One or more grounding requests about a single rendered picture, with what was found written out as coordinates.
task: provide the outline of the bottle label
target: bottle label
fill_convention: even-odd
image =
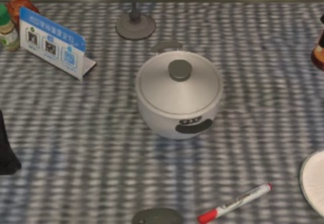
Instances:
[[[19,40],[19,35],[16,29],[13,29],[9,34],[0,34],[0,42],[5,47],[9,47],[12,43],[16,43]]]

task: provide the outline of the table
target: table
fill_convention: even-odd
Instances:
[[[153,36],[126,41],[115,22],[130,4],[39,3],[82,34],[98,62],[81,83],[24,50],[0,52],[0,106],[22,162],[0,177],[0,222],[131,223],[177,209],[185,223],[259,184],[271,194],[218,224],[317,224],[299,170],[324,148],[324,72],[310,62],[322,4],[144,3]],[[159,41],[178,40],[219,68],[225,99],[208,132],[185,141],[151,133],[134,79]]]

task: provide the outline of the wine glass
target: wine glass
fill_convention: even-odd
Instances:
[[[117,33],[130,40],[140,40],[149,37],[155,31],[156,24],[152,17],[141,14],[132,0],[132,10],[122,15],[116,23]]]

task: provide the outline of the spice bottle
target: spice bottle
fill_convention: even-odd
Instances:
[[[0,4],[0,43],[8,50],[20,47],[19,35],[5,5]]]

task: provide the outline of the pot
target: pot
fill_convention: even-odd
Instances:
[[[162,52],[175,48],[176,51]],[[136,76],[139,112],[156,134],[189,139],[209,129],[223,94],[222,78],[206,58],[181,51],[179,42],[163,42],[151,51]]]

